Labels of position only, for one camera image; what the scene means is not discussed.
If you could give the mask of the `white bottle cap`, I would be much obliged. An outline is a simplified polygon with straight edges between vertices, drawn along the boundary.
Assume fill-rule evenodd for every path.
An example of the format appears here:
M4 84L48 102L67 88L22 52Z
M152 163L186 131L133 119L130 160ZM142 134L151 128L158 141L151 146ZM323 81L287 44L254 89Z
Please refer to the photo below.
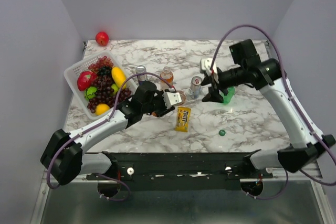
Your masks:
M190 88L185 89L185 90L184 90L184 94L185 94L187 97L190 97L190 98L193 97L193 91L192 91Z

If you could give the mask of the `orange bottle front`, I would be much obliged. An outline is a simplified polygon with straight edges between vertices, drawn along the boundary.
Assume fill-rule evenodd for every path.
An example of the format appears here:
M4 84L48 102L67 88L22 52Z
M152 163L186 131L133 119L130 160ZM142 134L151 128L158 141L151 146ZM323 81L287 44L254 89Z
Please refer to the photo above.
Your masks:
M190 97L187 97L185 94L184 94L184 90L177 90L177 93L180 94L181 96L181 99L182 99L182 102L178 104L178 106L182 106L185 102L187 102L188 100L191 100L192 98Z

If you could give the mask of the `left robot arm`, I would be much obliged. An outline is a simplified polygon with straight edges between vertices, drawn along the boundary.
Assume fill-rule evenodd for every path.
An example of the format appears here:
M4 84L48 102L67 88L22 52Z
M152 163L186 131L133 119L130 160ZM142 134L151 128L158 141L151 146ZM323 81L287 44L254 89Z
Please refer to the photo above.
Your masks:
M166 115L180 100L174 89L159 91L155 84L146 81L130 99L91 124L69 133L63 129L55 131L40 162L59 185L66 185L82 174L100 174L104 179L112 179L117 175L117 160L107 152L88 151L108 136L138 123L145 114Z

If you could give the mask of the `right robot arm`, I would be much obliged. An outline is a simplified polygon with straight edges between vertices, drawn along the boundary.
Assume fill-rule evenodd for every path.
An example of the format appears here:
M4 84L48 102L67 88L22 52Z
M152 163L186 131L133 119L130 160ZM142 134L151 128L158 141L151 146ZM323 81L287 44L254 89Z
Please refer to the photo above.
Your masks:
M302 105L295 101L278 60L262 61L250 39L231 45L229 49L236 68L221 71L211 58L200 61L200 72L205 76L201 85L211 85L203 102L222 103L221 92L251 84L271 104L290 139L290 145L284 149L256 150L245 156L241 171L246 177L255 177L264 168L284 168L295 173L335 144L335 138L322 133Z

